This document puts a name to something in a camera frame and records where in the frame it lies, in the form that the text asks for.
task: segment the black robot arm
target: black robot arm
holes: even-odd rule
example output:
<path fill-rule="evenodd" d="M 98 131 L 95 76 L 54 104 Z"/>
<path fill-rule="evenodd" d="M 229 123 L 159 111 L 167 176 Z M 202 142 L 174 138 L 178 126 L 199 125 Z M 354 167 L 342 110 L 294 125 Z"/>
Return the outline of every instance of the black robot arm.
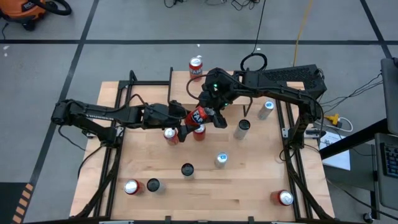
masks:
<path fill-rule="evenodd" d="M 304 67 L 281 68 L 267 71 L 235 71 L 231 76 L 220 68 L 214 68 L 208 72 L 203 91 L 199 98 L 199 105 L 209 108 L 214 113 L 201 123 L 213 123 L 216 128 L 227 127 L 227 122 L 221 114 L 229 104 L 239 96 L 260 97 L 269 96 L 277 100 L 292 103 L 298 106 L 299 116 L 293 128 L 289 129 L 288 145 L 290 147 L 303 147 L 303 134 L 309 123 L 321 118 L 321 107 L 317 106 L 318 98 L 326 87 L 323 78 L 317 73 L 315 65 Z M 296 90 L 287 86 L 287 80 L 304 82 L 308 89 Z M 59 125 L 74 125 L 98 136 L 98 139 L 109 147 L 114 147 L 118 142 L 118 130 L 116 128 L 105 128 L 91 121 L 89 118 L 117 121 L 125 128 L 142 129 L 164 129 L 177 128 L 178 138 L 184 142 L 187 134 L 194 131 L 197 125 L 181 125 L 190 111 L 186 110 L 176 101 L 169 105 L 155 103 L 148 105 L 139 95 L 142 105 L 127 106 L 120 108 L 109 108 L 105 106 L 89 105 L 75 100 L 64 100 L 56 104 L 51 120 Z"/>
<path fill-rule="evenodd" d="M 159 103 L 152 105 L 144 103 L 139 106 L 124 105 L 116 109 L 75 100 L 64 100 L 55 105 L 51 121 L 62 126 L 76 126 L 84 133 L 97 136 L 105 146 L 115 147 L 120 143 L 118 129 L 102 127 L 89 118 L 117 121 L 120 126 L 131 129 L 177 128 L 178 138 L 184 142 L 187 134 L 197 128 L 180 125 L 181 119 L 189 112 L 176 101 L 171 101 L 168 106 Z"/>
<path fill-rule="evenodd" d="M 214 68 L 205 76 L 203 91 L 198 97 L 199 105 L 214 109 L 216 127 L 227 126 L 220 110 L 233 104 L 239 96 L 268 96 L 297 105 L 298 120 L 287 133 L 288 146 L 292 148 L 303 148 L 303 136 L 308 124 L 322 118 L 322 108 L 316 98 L 325 92 L 326 87 L 315 65 L 267 71 L 235 71 L 232 76 L 220 68 Z M 289 79 L 304 82 L 308 90 L 287 86 Z"/>

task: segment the floor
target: floor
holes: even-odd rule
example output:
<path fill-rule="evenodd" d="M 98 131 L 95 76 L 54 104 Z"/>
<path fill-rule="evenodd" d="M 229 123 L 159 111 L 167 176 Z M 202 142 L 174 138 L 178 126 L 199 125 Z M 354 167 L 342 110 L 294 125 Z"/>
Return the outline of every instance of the floor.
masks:
<path fill-rule="evenodd" d="M 4 31 L 7 40 L 0 40 L 0 182 L 35 185 L 25 222 L 69 215 L 83 152 L 50 124 L 58 100 L 96 103 L 103 81 L 125 80 L 130 69 L 139 80 L 166 80 L 170 66 L 186 70 L 187 60 L 195 55 L 203 57 L 205 70 L 238 70 L 253 49 L 262 7 L 236 11 L 231 1 L 208 6 L 204 0 L 177 3 L 171 9 L 162 1 L 68 2 L 72 15 L 49 14 L 33 32 L 10 24 Z M 257 51 L 267 55 L 268 68 L 292 66 L 307 4 L 267 0 Z M 379 73 L 380 59 L 398 55 L 397 8 L 395 0 L 314 1 L 296 64 L 322 68 L 328 88 L 322 101 L 349 95 Z M 252 59 L 248 66 L 261 65 Z M 354 132 L 385 118 L 382 86 L 347 100 L 333 113 L 350 119 Z M 63 131 L 85 145 L 76 128 Z M 368 192 L 346 188 L 369 203 Z M 330 193 L 338 218 L 362 221 L 366 207 L 332 186 Z M 392 220 L 382 217 L 379 223 Z"/>

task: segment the orange vacuum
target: orange vacuum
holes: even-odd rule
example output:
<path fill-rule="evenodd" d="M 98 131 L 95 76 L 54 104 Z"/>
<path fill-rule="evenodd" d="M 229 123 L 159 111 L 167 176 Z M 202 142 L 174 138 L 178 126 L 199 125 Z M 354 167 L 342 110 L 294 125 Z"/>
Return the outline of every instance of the orange vacuum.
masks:
<path fill-rule="evenodd" d="M 59 10 L 58 5 L 53 1 L 45 0 L 0 0 L 0 17 L 8 22 L 22 24 L 25 30 L 35 29 L 35 22 L 42 19 L 45 13 L 52 12 L 57 15 L 67 16 L 72 9 L 65 0 L 54 0 L 65 9 Z"/>

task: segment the black can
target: black can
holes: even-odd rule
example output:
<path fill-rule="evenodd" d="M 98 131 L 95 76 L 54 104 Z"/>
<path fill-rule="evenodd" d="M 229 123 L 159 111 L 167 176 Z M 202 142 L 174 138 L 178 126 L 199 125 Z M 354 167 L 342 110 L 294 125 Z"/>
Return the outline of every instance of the black can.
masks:
<path fill-rule="evenodd" d="M 181 167 L 181 173 L 185 179 L 191 180 L 193 179 L 193 165 L 190 163 L 186 163 Z"/>
<path fill-rule="evenodd" d="M 162 184 L 158 179 L 152 178 L 148 180 L 147 189 L 150 192 L 162 194 L 165 192 L 166 188 L 165 185 Z"/>
<path fill-rule="evenodd" d="M 242 140 L 246 135 L 246 133 L 249 131 L 249 128 L 250 128 L 250 122 L 246 119 L 242 119 L 235 129 L 234 138 Z"/>

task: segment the yellow plug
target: yellow plug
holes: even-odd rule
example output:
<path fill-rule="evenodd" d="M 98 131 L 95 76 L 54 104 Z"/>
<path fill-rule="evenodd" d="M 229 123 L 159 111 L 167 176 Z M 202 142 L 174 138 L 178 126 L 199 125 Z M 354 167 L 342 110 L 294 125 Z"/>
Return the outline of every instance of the yellow plug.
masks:
<path fill-rule="evenodd" d="M 332 123 L 332 125 L 336 126 L 338 122 L 338 114 L 332 116 L 325 116 L 325 119 L 328 119 Z"/>

